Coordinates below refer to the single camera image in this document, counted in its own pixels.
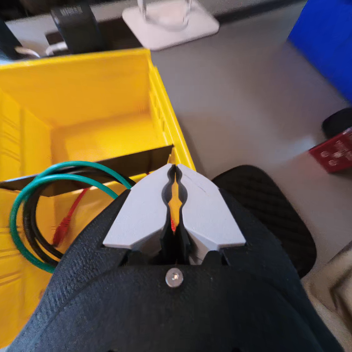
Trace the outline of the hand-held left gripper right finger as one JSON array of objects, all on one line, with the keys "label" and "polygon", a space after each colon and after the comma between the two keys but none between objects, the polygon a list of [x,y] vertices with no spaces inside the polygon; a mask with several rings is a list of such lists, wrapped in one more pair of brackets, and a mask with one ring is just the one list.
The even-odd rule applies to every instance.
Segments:
[{"label": "hand-held left gripper right finger", "polygon": [[210,251],[244,246],[246,240],[219,188],[183,164],[177,166],[180,222],[190,241],[190,262],[202,262]]}]

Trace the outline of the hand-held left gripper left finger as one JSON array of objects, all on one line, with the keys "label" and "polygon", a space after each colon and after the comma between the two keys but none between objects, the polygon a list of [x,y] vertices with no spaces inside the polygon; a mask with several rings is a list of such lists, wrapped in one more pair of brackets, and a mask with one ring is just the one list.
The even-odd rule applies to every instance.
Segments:
[{"label": "hand-held left gripper left finger", "polygon": [[136,183],[124,201],[103,245],[155,256],[161,250],[161,234],[170,219],[165,190],[174,164],[166,164]]}]

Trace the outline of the large yellow plastic bin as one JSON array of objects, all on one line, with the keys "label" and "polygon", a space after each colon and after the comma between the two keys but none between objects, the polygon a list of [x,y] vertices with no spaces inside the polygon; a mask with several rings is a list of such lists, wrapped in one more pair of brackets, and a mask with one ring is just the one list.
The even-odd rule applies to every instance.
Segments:
[{"label": "large yellow plastic bin", "polygon": [[[150,51],[132,49],[62,56],[1,67],[1,181],[32,176],[67,161],[99,162],[160,148],[161,165],[134,161],[140,181],[168,162],[196,170]],[[37,221],[52,241],[81,189],[41,196]],[[12,343],[37,307],[51,278],[16,249],[8,218],[18,191],[1,189],[1,348]],[[90,188],[79,202],[65,252],[112,198]]]}]

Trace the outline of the red network switch box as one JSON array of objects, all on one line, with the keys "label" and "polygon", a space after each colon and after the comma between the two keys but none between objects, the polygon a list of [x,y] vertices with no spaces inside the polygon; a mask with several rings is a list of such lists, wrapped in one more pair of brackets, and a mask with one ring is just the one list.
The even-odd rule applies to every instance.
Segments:
[{"label": "red network switch box", "polygon": [[311,148],[308,153],[330,174],[352,167],[352,128]]}]

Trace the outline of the black bin divider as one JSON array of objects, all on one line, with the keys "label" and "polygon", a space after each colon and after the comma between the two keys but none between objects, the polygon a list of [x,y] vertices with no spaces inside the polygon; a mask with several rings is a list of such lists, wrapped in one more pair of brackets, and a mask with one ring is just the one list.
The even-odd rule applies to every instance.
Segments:
[{"label": "black bin divider", "polygon": [[[131,178],[140,174],[155,171],[168,163],[169,156],[172,153],[174,145],[149,149],[129,155],[114,157],[98,161],[113,171]],[[34,180],[37,174],[23,176],[14,179],[1,181],[0,188],[8,191],[21,191],[30,182]],[[73,192],[84,187],[83,183],[74,183],[73,181],[57,181],[48,186],[42,193],[43,196],[52,197],[64,193]]]}]

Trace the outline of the black textured oval pad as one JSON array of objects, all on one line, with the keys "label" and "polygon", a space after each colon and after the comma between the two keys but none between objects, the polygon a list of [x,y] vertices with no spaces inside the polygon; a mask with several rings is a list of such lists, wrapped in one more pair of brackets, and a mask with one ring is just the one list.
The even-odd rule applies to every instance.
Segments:
[{"label": "black textured oval pad", "polygon": [[240,165],[213,178],[213,183],[231,194],[277,237],[299,277],[314,267],[314,239],[279,186],[262,169]]}]

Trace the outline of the person's pale sweater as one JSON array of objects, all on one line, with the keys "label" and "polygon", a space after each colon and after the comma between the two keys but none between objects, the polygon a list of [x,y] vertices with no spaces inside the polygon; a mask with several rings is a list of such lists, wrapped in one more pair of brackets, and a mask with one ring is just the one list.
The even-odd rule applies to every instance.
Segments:
[{"label": "person's pale sweater", "polygon": [[302,279],[308,298],[344,351],[352,351],[352,242]]}]

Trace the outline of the black round object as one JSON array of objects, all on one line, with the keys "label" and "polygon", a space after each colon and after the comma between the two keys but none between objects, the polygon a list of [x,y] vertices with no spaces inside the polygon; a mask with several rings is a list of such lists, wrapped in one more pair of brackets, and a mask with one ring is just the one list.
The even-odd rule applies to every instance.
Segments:
[{"label": "black round object", "polygon": [[352,108],[341,109],[327,117],[322,123],[322,132],[331,139],[352,127]]}]

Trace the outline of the black rounded box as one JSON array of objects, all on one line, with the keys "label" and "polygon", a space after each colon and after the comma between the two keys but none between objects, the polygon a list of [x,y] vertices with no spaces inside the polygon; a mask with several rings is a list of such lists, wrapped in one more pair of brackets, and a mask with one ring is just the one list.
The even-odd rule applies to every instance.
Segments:
[{"label": "black rounded box", "polygon": [[101,52],[107,48],[87,1],[53,7],[50,14],[71,54]]}]

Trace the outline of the blue plastic bin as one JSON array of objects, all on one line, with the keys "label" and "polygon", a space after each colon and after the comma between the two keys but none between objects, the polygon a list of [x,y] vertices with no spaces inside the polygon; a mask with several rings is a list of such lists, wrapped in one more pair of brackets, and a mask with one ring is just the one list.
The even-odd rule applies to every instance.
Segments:
[{"label": "blue plastic bin", "polygon": [[351,103],[352,1],[307,1],[288,39]]}]

